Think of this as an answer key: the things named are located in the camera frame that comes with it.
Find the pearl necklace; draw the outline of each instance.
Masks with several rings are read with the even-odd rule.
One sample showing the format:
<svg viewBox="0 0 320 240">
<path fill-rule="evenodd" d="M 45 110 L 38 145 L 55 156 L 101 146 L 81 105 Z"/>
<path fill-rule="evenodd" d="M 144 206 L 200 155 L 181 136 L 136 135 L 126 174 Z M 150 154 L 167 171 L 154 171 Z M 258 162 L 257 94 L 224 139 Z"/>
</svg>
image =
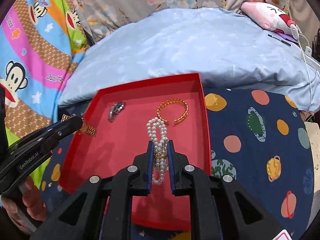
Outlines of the pearl necklace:
<svg viewBox="0 0 320 240">
<path fill-rule="evenodd" d="M 158 142 L 156 136 L 156 129 L 160 129 L 161 140 Z M 154 147 L 154 168 L 155 172 L 160 174 L 159 179 L 155 179 L 154 172 L 152 173 L 153 183 L 160 185 L 164 181 L 164 172 L 168 170 L 168 165 L 166 165 L 167 159 L 167 128 L 164 121 L 155 117 L 148 121 L 147 123 L 148 135 L 153 141 Z"/>
</svg>

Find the pink stripe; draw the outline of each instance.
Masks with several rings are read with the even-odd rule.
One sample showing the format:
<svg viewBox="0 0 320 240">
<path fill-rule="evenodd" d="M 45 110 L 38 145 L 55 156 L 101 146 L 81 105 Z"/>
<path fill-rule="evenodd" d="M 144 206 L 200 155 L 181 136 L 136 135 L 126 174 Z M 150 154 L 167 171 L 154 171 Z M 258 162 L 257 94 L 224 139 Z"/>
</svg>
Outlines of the pink stripe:
<svg viewBox="0 0 320 240">
<path fill-rule="evenodd" d="M 41 82 L 47 88 L 63 90 L 63 88 L 65 87 L 65 83 L 70 78 L 71 74 L 66 73 L 66 70 L 57 69 L 46 64 L 41 59 L 41 57 L 33 50 L 23 29 L 23 26 L 18 18 L 18 15 L 13 7 L 10 8 L 7 15 L 11 17 L 14 27 L 10 30 L 6 20 L 4 20 L 2 23 L 4 34 L 18 57 L 24 63 L 24 66 L 28 68 L 32 78 Z M 21 33 L 19 34 L 17 39 L 12 39 L 12 32 L 18 28 Z M 23 56 L 22 50 L 26 50 L 27 54 Z M 48 74 L 51 74 L 52 76 L 62 76 L 63 83 L 61 84 L 61 82 L 50 81 L 46 79 Z"/>
</svg>

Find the white card with red border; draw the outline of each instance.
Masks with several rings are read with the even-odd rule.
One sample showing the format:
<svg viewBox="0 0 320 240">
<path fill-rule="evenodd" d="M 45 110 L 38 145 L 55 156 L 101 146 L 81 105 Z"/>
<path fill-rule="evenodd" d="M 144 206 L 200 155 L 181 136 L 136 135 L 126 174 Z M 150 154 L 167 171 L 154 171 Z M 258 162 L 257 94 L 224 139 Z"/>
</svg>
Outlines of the white card with red border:
<svg viewBox="0 0 320 240">
<path fill-rule="evenodd" d="M 292 238 L 288 231 L 284 229 L 272 240 L 292 240 Z"/>
</svg>

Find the monkey ear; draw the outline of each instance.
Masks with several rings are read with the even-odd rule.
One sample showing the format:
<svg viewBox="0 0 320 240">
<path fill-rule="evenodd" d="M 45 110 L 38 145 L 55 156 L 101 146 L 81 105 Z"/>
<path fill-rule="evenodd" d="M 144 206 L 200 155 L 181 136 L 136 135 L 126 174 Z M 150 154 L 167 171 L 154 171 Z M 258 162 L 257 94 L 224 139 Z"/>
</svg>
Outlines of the monkey ear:
<svg viewBox="0 0 320 240">
<path fill-rule="evenodd" d="M 10 61 L 7 63 L 7 66 L 6 66 L 6 68 L 5 68 L 5 73 L 6 73 L 7 75 L 9 74 L 12 66 L 13 66 L 13 61 L 10 60 Z"/>
<path fill-rule="evenodd" d="M 24 78 L 23 81 L 21 82 L 21 85 L 18 89 L 24 89 L 28 85 L 28 79 Z"/>
</svg>

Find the watch face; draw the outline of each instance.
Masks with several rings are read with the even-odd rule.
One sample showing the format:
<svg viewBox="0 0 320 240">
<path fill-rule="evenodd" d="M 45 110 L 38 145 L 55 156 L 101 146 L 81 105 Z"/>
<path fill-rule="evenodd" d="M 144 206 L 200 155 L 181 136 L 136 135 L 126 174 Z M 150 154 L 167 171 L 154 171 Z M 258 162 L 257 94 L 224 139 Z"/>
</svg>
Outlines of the watch face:
<svg viewBox="0 0 320 240">
<path fill-rule="evenodd" d="M 83 120 L 83 121 L 82 121 L 82 127 L 79 129 L 79 132 L 80 132 L 81 134 L 83 134 L 83 133 L 86 133 L 87 130 L 88 130 L 88 123 L 87 123 L 86 120 Z"/>
</svg>

